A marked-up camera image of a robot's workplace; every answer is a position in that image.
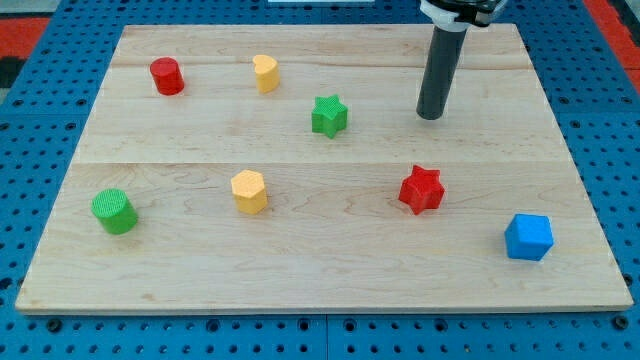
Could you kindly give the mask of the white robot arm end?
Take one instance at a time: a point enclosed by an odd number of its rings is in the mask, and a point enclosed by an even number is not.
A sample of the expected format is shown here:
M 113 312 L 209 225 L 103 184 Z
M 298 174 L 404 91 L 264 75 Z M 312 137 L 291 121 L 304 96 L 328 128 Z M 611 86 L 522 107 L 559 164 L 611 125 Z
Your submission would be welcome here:
M 466 31 L 488 27 L 505 10 L 508 0 L 421 0 L 419 10 L 439 29 Z

